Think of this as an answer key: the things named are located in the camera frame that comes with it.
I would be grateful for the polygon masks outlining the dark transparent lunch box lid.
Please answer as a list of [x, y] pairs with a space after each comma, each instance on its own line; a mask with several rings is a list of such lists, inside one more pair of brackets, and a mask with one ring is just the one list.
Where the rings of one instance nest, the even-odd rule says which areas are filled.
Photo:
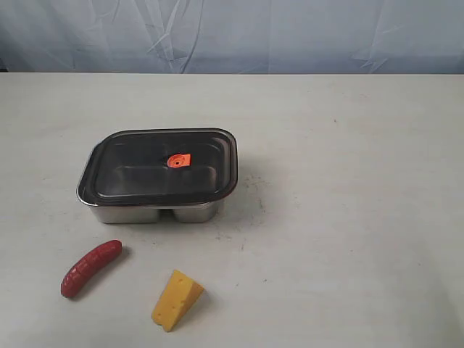
[[93, 207], [180, 207], [220, 201], [237, 182], [237, 143], [226, 130], [124, 130], [94, 147], [77, 194]]

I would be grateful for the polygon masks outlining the yellow toy cheese wedge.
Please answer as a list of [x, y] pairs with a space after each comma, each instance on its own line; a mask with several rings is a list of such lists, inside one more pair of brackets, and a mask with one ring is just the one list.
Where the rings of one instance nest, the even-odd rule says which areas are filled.
[[174, 270], [152, 311], [153, 322], [165, 332], [171, 332], [203, 291], [202, 285], [181, 271]]

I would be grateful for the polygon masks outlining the red toy sausage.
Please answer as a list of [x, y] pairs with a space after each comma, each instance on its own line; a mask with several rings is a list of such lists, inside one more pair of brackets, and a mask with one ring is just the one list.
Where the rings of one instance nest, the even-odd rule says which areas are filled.
[[61, 295], [72, 299], [100, 270], [122, 253], [123, 245], [119, 240], [100, 244], [81, 257], [66, 273], [61, 283]]

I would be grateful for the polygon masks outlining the stainless steel lunch box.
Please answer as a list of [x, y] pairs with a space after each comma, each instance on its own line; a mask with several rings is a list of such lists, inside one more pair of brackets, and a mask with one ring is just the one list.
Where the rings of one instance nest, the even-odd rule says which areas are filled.
[[100, 223], [110, 225], [157, 223], [164, 212], [170, 212], [179, 223], [206, 223], [216, 216], [223, 202], [236, 189], [236, 185], [234, 185], [226, 192], [224, 197], [199, 204], [173, 206], [136, 204], [124, 206], [95, 203], [94, 199], [91, 198], [90, 189], [86, 188], [86, 184], [90, 181], [91, 167], [96, 164], [97, 152], [101, 148], [102, 143], [98, 143], [92, 149], [76, 188], [78, 200], [90, 209]]

